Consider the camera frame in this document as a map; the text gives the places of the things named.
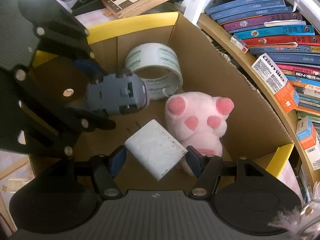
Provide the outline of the white power adapter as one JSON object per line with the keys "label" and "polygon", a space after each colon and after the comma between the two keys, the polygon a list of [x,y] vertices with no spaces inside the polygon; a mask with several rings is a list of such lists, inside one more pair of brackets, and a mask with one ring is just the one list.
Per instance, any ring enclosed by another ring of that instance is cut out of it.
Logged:
{"label": "white power adapter", "polygon": [[166,176],[188,152],[155,119],[129,137],[125,147],[157,181]]}

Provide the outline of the grey toy car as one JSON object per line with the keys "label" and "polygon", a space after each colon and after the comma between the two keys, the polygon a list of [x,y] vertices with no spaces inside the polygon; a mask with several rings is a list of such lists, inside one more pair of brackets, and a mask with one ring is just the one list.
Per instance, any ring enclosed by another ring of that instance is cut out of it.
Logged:
{"label": "grey toy car", "polygon": [[104,76],[87,85],[86,107],[100,116],[137,113],[149,105],[143,80],[129,70]]}

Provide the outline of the pink checkered table mat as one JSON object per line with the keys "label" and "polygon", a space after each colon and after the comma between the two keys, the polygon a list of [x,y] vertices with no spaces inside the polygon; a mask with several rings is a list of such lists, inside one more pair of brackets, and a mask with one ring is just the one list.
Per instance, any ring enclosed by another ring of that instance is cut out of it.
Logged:
{"label": "pink checkered table mat", "polygon": [[116,19],[115,16],[105,8],[87,12],[85,14],[78,15],[75,18],[85,27],[90,27]]}

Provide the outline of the pink plush paw toy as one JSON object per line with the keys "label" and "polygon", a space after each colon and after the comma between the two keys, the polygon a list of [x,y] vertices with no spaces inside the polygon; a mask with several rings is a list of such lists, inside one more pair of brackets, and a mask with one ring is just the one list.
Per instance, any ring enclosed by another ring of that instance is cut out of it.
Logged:
{"label": "pink plush paw toy", "polygon": [[168,132],[184,147],[192,146],[204,156],[221,157],[220,138],[227,131],[227,118],[233,109],[230,98],[186,92],[168,98],[165,123]]}

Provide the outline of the yellow cardboard box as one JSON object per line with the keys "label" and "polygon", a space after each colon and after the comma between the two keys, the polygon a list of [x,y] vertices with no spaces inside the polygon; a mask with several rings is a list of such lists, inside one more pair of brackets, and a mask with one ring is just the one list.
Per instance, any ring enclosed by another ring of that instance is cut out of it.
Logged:
{"label": "yellow cardboard box", "polygon": [[[184,92],[203,92],[211,96],[231,98],[234,109],[227,119],[227,132],[222,137],[223,160],[236,161],[247,157],[284,182],[288,187],[297,184],[288,161],[294,148],[292,139],[281,120],[247,78],[229,63],[211,44],[198,27],[178,12],[149,14],[114,20],[89,27],[89,44],[100,65],[114,73],[124,67],[125,58],[134,47],[157,42],[166,44],[177,54]],[[45,61],[49,54],[38,52],[31,69],[32,78],[41,90],[58,102],[81,103],[88,78],[72,66],[65,57]],[[165,99],[151,101],[148,108],[125,116],[114,116],[116,129],[82,133],[73,153],[76,160],[104,153],[109,154],[122,145],[131,133],[150,120],[164,121]],[[155,178],[135,159],[127,160],[116,177],[116,184],[127,190],[184,190],[189,191],[195,178],[179,167],[162,180]]]}

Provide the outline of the clear packing tape roll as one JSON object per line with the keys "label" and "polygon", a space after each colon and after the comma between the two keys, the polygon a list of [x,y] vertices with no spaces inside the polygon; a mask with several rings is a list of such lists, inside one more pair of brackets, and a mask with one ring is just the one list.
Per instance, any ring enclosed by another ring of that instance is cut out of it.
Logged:
{"label": "clear packing tape roll", "polygon": [[133,48],[125,67],[145,83],[149,98],[160,100],[175,94],[183,85],[176,53],[161,43],[145,43]]}

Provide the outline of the orange white medicine box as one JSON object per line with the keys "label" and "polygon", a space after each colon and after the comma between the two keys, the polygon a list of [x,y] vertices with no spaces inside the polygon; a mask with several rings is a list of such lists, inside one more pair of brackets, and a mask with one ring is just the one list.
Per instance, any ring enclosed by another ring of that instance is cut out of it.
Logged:
{"label": "orange white medicine box", "polygon": [[297,108],[299,95],[293,85],[267,53],[260,55],[252,65],[263,79],[285,113]]}

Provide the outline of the row of leaning books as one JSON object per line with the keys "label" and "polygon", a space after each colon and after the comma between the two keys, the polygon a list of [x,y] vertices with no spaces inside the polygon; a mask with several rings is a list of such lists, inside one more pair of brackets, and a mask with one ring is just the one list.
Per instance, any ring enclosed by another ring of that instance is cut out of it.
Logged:
{"label": "row of leaning books", "polygon": [[297,118],[319,130],[319,33],[284,0],[212,1],[204,10],[257,58],[267,53],[299,95]]}

